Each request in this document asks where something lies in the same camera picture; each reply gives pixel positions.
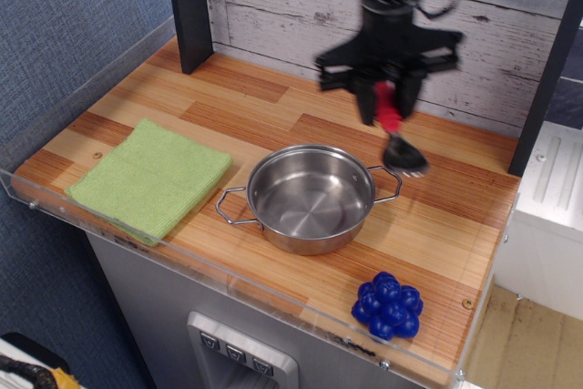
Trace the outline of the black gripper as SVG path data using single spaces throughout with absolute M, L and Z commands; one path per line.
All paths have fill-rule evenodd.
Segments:
M 363 1 L 360 30 L 315 59 L 322 90 L 345 88 L 357 101 L 361 120 L 372 126 L 376 114 L 374 83 L 394 81 L 396 108 L 403 119 L 414 111 L 422 78 L 456 67 L 459 31 L 414 24 L 414 6 Z

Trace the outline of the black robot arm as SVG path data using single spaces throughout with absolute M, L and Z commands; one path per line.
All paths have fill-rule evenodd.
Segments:
M 423 9 L 419 1 L 361 0 L 359 32 L 315 59 L 321 89 L 355 95 L 365 125 L 373 124 L 378 83 L 393 83 L 397 110 L 408 118 L 424 79 L 457 66 L 462 33 L 415 25 L 414 13 Z

